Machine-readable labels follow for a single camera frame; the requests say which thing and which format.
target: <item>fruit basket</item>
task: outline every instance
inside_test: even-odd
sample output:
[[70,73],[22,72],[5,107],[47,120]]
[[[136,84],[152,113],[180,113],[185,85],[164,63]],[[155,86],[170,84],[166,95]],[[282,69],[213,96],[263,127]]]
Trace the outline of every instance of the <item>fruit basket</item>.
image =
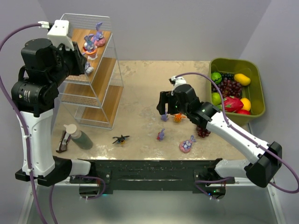
[[[239,59],[216,58],[210,62],[208,76],[211,77],[211,74],[214,72],[219,72],[221,76],[223,76],[221,80],[222,82],[226,79],[226,83],[224,83],[223,86],[221,86],[221,83],[218,83],[218,86],[221,86],[222,91],[225,91],[227,95],[234,94],[236,98],[246,98],[251,103],[251,108],[249,110],[250,115],[226,112],[228,118],[237,125],[243,126],[264,114],[265,103],[261,79],[258,69],[253,63]],[[240,86],[240,84],[234,80],[235,74],[243,74],[245,78],[250,79],[250,84]],[[207,81],[206,95],[207,100],[211,103],[212,91],[213,88],[211,87],[211,83]]]

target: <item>tabletop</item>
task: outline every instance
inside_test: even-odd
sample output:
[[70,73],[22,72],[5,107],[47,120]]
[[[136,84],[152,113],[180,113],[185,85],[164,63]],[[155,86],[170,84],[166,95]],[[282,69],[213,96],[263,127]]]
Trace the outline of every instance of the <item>tabletop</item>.
[[[156,106],[160,91],[172,90],[169,78],[184,72],[208,73],[209,61],[120,61],[124,82],[119,109],[112,130],[80,126],[68,110],[60,105],[52,132],[53,155],[68,159],[98,160],[227,160],[244,159],[233,146],[214,133],[202,139],[197,136],[196,126],[188,119],[176,123],[172,116],[164,122]],[[201,101],[206,100],[203,77],[185,76]],[[55,150],[61,138],[64,124],[76,124],[93,141],[89,150],[80,149],[72,141],[66,152]],[[165,138],[157,140],[165,128]],[[114,136],[129,135],[125,144],[112,144]],[[194,135],[196,142],[188,153],[179,150],[180,142]]]

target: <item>robotic arm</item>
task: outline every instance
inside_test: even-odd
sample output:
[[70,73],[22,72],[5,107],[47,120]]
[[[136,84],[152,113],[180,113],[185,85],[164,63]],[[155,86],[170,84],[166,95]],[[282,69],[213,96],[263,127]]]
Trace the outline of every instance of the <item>robotic arm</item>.
[[18,82],[11,89],[12,100],[23,115],[29,136],[23,126],[23,167],[15,173],[18,180],[29,181],[26,138],[30,138],[33,176],[38,183],[51,186],[70,175],[87,175],[91,163],[68,160],[52,155],[51,121],[58,87],[69,75],[84,74],[87,59],[81,55],[76,42],[71,41],[72,28],[68,21],[56,20],[47,28],[48,39],[27,42],[21,50],[25,63],[19,71]]
[[[219,161],[215,172],[220,177],[248,178],[255,185],[265,188],[281,167],[281,163],[259,146],[267,148],[280,158],[282,147],[276,142],[269,144],[258,139],[229,120],[229,124],[241,134],[237,133],[226,123],[218,107],[209,102],[200,102],[194,89],[184,78],[172,77],[170,82],[174,85],[173,90],[160,92],[157,106],[159,113],[165,114],[165,105],[168,104],[168,113],[186,115],[192,123],[216,133],[245,155],[245,160]],[[253,144],[249,138],[254,139],[257,144]]]

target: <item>white wire rack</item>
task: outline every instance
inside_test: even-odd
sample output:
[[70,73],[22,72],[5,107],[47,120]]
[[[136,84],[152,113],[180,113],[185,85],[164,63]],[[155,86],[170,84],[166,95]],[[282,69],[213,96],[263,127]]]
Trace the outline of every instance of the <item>white wire rack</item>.
[[78,45],[83,45],[82,36],[86,32],[94,32],[98,22],[102,22],[101,30],[110,34],[105,46],[98,51],[97,66],[94,67],[93,76],[84,79],[66,80],[67,86],[59,99],[74,119],[82,125],[112,129],[117,114],[123,81],[117,60],[111,21],[107,16],[64,14],[61,20],[68,20],[78,38]]

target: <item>shelf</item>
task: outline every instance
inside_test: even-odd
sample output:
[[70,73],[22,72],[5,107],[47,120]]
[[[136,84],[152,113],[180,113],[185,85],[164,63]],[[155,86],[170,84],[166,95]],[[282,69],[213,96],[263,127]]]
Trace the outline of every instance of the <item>shelf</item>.
[[122,86],[114,86],[114,85],[109,86],[106,95],[106,100],[103,104],[103,108],[100,109],[100,108],[86,107],[81,117],[81,120],[79,121],[80,124],[94,125],[95,122],[98,122],[97,126],[101,126],[101,122],[102,122],[102,123],[109,123],[111,126],[113,126],[117,108],[121,99],[122,90],[123,90]]
[[[90,30],[90,29],[74,29],[73,31],[73,36],[72,36],[72,41],[76,41],[78,43],[79,46],[79,50],[81,53],[83,53],[83,46],[85,43],[84,37],[86,35],[89,34],[96,34],[97,31],[96,30]],[[91,63],[91,66],[94,67],[94,71],[89,75],[80,75],[80,76],[68,76],[66,78],[66,82],[67,81],[74,81],[74,82],[83,82],[83,83],[91,83],[93,81],[95,72],[97,70],[97,67],[99,65],[99,62],[101,61],[101,58],[103,56],[103,53],[108,45],[109,42],[109,38],[111,36],[111,32],[110,31],[105,31],[103,30],[103,36],[106,38],[106,44],[103,47],[99,47],[97,48],[97,54],[98,57],[95,60],[88,60],[88,62]]]
[[92,88],[90,85],[68,83],[61,100],[65,103],[102,106],[99,105],[99,102],[103,104],[115,62],[115,58],[104,57],[92,83]]

